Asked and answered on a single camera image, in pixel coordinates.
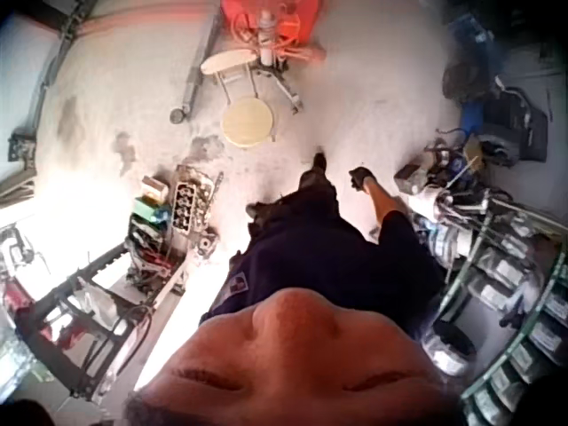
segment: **hand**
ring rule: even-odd
[[[376,181],[375,175],[371,173],[371,170],[365,167],[357,167],[356,169],[351,170],[349,174],[351,175],[351,186],[353,186],[357,191],[367,192],[367,189],[365,188],[366,178],[371,178]]]

